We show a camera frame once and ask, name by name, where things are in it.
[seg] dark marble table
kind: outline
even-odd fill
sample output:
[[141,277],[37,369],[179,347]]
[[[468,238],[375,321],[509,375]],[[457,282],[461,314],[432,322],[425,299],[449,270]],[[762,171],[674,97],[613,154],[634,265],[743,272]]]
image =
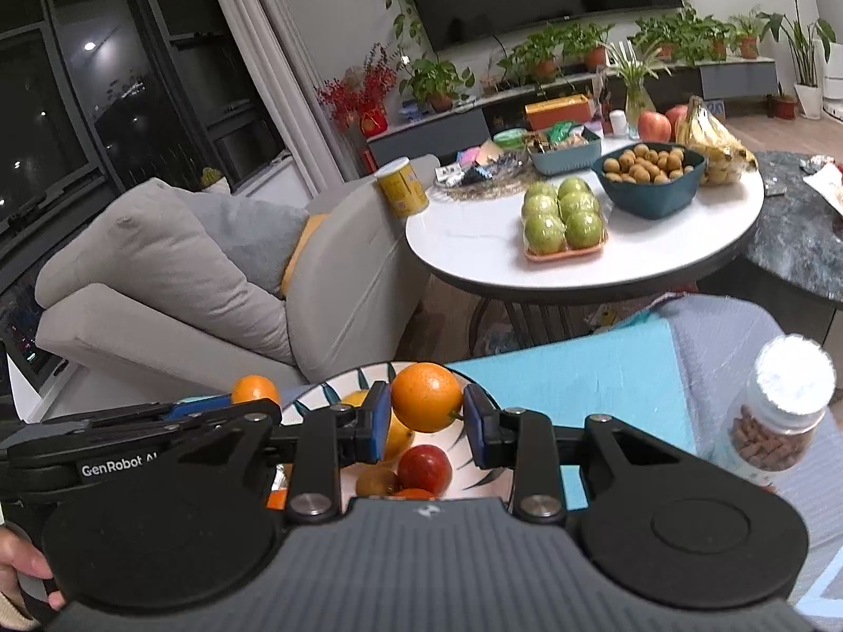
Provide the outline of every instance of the dark marble table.
[[802,180],[804,155],[757,152],[761,175],[787,185],[787,192],[767,197],[758,232],[744,257],[763,270],[843,308],[843,217]]

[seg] green apple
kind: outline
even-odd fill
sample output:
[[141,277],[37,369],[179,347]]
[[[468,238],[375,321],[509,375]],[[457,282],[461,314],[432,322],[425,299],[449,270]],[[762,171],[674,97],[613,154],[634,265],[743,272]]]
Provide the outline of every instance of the green apple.
[[538,197],[541,194],[546,194],[549,197],[556,196],[556,186],[553,183],[547,183],[544,180],[539,180],[538,183],[533,183],[527,189],[527,192],[524,193],[524,201],[532,199],[532,197]]
[[603,239],[603,219],[593,211],[575,211],[568,218],[566,232],[572,249],[587,249]]
[[566,194],[571,194],[572,192],[587,192],[589,194],[593,194],[588,183],[580,177],[573,176],[567,177],[562,181],[562,185],[559,185],[559,189],[556,191],[556,197],[561,200]]
[[536,214],[550,214],[559,218],[559,204],[556,202],[556,197],[537,194],[535,197],[524,200],[524,205],[521,207],[521,220]]
[[532,215],[524,221],[524,244],[536,254],[555,254],[565,248],[565,224],[556,216]]
[[600,202],[590,192],[572,192],[559,199],[559,217],[567,223],[575,211],[600,213]]

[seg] black circular pad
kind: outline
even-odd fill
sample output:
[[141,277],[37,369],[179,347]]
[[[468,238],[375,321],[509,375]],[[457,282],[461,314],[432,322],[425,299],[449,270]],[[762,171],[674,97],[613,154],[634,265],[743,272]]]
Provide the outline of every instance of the black circular pad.
[[583,552],[610,579],[673,608],[787,598],[808,532],[784,500],[702,463],[630,467],[585,511]]
[[70,600],[159,613],[219,597],[260,570],[274,527],[252,493],[214,468],[160,471],[126,472],[49,519],[45,555]]

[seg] wooden floor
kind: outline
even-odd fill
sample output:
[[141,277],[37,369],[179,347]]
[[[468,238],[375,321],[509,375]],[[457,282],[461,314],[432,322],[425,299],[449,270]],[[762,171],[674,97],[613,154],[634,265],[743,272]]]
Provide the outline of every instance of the wooden floor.
[[[727,120],[726,126],[752,151],[826,154],[843,161],[843,124],[829,117],[783,121],[763,115],[741,116]],[[431,278],[423,310],[412,318],[401,341],[399,358],[439,363],[468,359],[469,321],[478,301],[479,297]],[[496,320],[505,320],[505,314],[493,302],[484,322]]]

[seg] glass jar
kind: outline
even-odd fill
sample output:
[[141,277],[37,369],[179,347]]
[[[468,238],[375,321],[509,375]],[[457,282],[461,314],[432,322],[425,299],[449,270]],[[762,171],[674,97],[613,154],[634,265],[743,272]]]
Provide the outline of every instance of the glass jar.
[[654,112],[655,105],[644,87],[644,80],[626,86],[626,122],[629,124],[629,136],[638,140],[638,120],[646,111]]
[[834,366],[819,344],[801,335],[771,340],[729,407],[709,460],[772,485],[805,456],[834,390]]

